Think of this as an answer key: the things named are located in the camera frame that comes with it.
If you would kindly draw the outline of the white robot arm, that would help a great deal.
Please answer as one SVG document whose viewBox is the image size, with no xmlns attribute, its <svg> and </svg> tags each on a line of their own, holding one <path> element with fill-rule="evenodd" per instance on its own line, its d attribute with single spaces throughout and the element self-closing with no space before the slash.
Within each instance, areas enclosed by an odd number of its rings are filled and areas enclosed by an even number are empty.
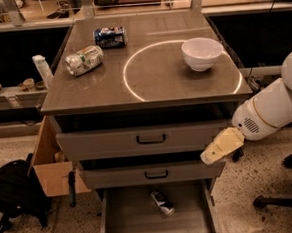
<svg viewBox="0 0 292 233">
<path fill-rule="evenodd" d="M 233 153 L 245 140 L 261 140 L 292 122 L 292 52 L 283 61 L 280 76 L 236 109 L 231 127 L 221 130 L 202 152 L 205 164 Z"/>
</svg>

